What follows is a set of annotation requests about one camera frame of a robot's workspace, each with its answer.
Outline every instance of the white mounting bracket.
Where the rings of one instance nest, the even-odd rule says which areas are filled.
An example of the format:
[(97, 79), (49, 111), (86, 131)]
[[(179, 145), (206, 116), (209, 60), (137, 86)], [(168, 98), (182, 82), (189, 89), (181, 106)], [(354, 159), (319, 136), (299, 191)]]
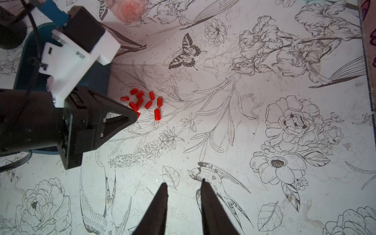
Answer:
[(52, 94), (55, 107), (63, 108), (65, 99), (93, 63), (95, 61), (102, 65), (111, 63), (120, 44), (107, 30), (90, 53), (55, 29), (52, 30), (52, 37), (63, 46), (46, 42), (42, 63), (48, 66), (46, 69), (39, 68), (39, 72), (51, 75), (47, 79), (47, 90)]

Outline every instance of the printed flower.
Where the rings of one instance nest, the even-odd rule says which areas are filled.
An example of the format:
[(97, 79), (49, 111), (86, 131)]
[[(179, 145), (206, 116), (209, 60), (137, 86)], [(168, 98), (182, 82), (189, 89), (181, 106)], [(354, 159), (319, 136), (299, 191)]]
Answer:
[(163, 133), (159, 134), (158, 144), (162, 146), (162, 149), (167, 149), (171, 151), (171, 149), (176, 149), (176, 141), (184, 141), (180, 137), (176, 137), (175, 134), (175, 127), (170, 130), (167, 127), (167, 130), (164, 130)]
[(278, 27), (270, 25), (270, 20), (274, 19), (267, 15), (259, 17), (257, 19), (258, 23), (253, 27), (252, 32), (245, 30), (240, 35), (239, 46), (243, 57), (254, 59), (257, 55), (264, 54), (264, 48), (278, 49), (283, 46), (282, 39), (277, 35), (279, 32)]
[(332, 126), (325, 133), (326, 140), (331, 144), (339, 144), (344, 137), (341, 130), (339, 127)]
[(42, 181), (27, 190), (16, 208), (15, 225), (22, 235), (70, 234), (70, 199), (58, 178)]
[(179, 19), (181, 25), (194, 24), (193, 21), (190, 21), (182, 15), (181, 12), (188, 9), (189, 0), (167, 0), (161, 2), (157, 8), (157, 17), (161, 24), (170, 24), (176, 19)]
[(294, 182), (294, 187), (296, 190), (305, 190), (305, 187), (308, 186), (308, 181), (303, 177)]
[(276, 0), (276, 5), (283, 3), (283, 7), (286, 8), (292, 6), (295, 2), (296, 0)]
[(183, 118), (183, 119), (180, 119), (180, 121), (183, 122), (182, 126), (188, 126), (188, 130), (189, 132), (196, 132), (196, 124), (199, 124), (200, 122), (202, 122), (202, 120), (198, 120), (198, 121), (194, 121), (192, 119), (192, 113), (189, 115), (189, 118), (186, 119), (186, 118)]
[(347, 210), (337, 221), (329, 221), (323, 228), (323, 235), (372, 235), (376, 231), (376, 211), (369, 206), (357, 211)]
[(306, 2), (295, 20), (304, 25), (304, 28), (313, 37), (324, 37), (330, 34), (348, 41), (353, 36), (359, 36), (360, 28), (341, 17), (336, 17), (345, 10), (346, 0), (340, 0), (331, 5)]
[(205, 37), (209, 40), (209, 45), (219, 46), (224, 43), (228, 28), (229, 26), (224, 25), (220, 20), (212, 19), (211, 22), (205, 22)]
[(276, 150), (270, 146), (270, 142), (269, 141), (265, 141), (264, 144), (261, 145), (261, 149), (264, 149), (264, 153), (265, 154), (269, 154), (269, 153), (275, 153)]
[(279, 145), (282, 151), (308, 150), (323, 139), (320, 110), (308, 100), (288, 96), (268, 105), (266, 110), (266, 135), (270, 145)]
[(330, 114), (330, 117), (331, 117), (332, 121), (335, 121), (337, 123), (344, 122), (344, 120), (342, 120), (338, 114), (335, 114), (333, 112)]
[(132, 167), (136, 162), (136, 158), (133, 154), (118, 155), (116, 158), (111, 159), (108, 164), (111, 167)]
[(145, 156), (141, 156), (140, 158), (137, 159), (137, 161), (139, 162), (140, 166), (147, 164), (147, 158)]
[(149, 114), (146, 114), (146, 118), (148, 118), (148, 120), (146, 121), (145, 125), (153, 127), (154, 130), (156, 130), (159, 125), (167, 124), (167, 122), (162, 120), (156, 121), (154, 111), (152, 110), (149, 110)]
[(293, 184), (295, 179), (301, 179), (307, 166), (300, 155), (287, 151), (266, 154), (255, 152), (250, 161), (253, 171), (260, 174), (263, 183), (273, 185), (282, 181)]
[(331, 80), (318, 74), (315, 68), (320, 63), (324, 47), (325, 44), (321, 41), (313, 40), (303, 45), (302, 40), (297, 39), (291, 42), (290, 47), (284, 47), (278, 52), (277, 63), (272, 66), (278, 67), (285, 77), (297, 77), (309, 72), (311, 81), (329, 83)]

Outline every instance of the floral patterned surface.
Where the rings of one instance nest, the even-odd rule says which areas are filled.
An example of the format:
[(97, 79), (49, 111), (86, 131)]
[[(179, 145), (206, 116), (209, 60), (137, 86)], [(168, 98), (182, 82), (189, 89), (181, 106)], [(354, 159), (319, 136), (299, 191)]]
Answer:
[[(100, 234), (102, 223), (131, 234), (167, 182), (166, 234), (201, 234), (203, 177), (240, 233), (376, 232), (373, 111), (355, 1), (148, 0), (131, 24), (113, 15), (114, 1), (56, 3), (84, 5), (122, 44), (108, 96), (154, 91), (162, 118), (155, 103), (140, 109), (79, 168), (34, 154), (0, 174), (0, 232)], [(187, 33), (200, 53), (186, 55), (193, 66), (169, 69)], [(136, 47), (127, 51), (129, 42)], [(0, 85), (14, 79), (22, 49), (0, 51)], [(118, 199), (95, 222), (90, 215), (102, 218), (109, 206), (108, 185)]]

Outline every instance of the blue connector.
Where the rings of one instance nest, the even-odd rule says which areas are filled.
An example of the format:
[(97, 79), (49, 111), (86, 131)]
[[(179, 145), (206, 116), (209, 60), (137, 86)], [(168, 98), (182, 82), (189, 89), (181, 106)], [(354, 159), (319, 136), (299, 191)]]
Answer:
[(59, 27), (65, 25), (69, 20), (69, 15), (61, 11), (52, 0), (46, 0), (38, 9)]

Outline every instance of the black cable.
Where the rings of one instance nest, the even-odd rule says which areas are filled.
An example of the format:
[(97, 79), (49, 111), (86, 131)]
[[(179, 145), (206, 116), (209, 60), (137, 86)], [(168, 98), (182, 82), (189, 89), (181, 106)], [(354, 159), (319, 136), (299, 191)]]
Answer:
[(19, 166), (25, 164), (31, 158), (31, 156), (33, 155), (33, 153), (31, 152), (31, 150), (28, 150), (28, 152), (29, 153), (25, 157), (21, 158), (20, 160), (18, 160), (16, 162), (12, 162), (12, 163), (10, 163), (8, 165), (0, 167), (0, 173), (1, 172), (5, 172), (5, 171), (9, 171), (11, 169), (14, 169), (16, 167), (19, 167)]
[(21, 106), (21, 109), (18, 111), (18, 113), (12, 118), (10, 124), (5, 128), (4, 132), (2, 133), (2, 137), (0, 138), (1, 139), (0, 143), (4, 143), (4, 140), (8, 137), (10, 130), (17, 123), (17, 121), (18, 121), (19, 117), (21, 116), (22, 112), (25, 110), (26, 106), (28, 105), (30, 92), (31, 92), (33, 86), (35, 85), (35, 82), (38, 79), (39, 65), (40, 65), (41, 60), (42, 60), (41, 40), (40, 40), (40, 37), (39, 37), (38, 29), (36, 27), (34, 18), (31, 15), (30, 9), (27, 6), (25, 0), (21, 0), (21, 3), (23, 5), (24, 9), (27, 10), (27, 15), (29, 16), (31, 25), (33, 27), (33, 31), (34, 31), (34, 35), (35, 35), (35, 43), (36, 43), (36, 57), (37, 57), (36, 59), (38, 60), (38, 62), (34, 63), (35, 68), (34, 68), (32, 76), (30, 77), (30, 82), (29, 82), (29, 85), (28, 85), (26, 93), (25, 93), (24, 103)]

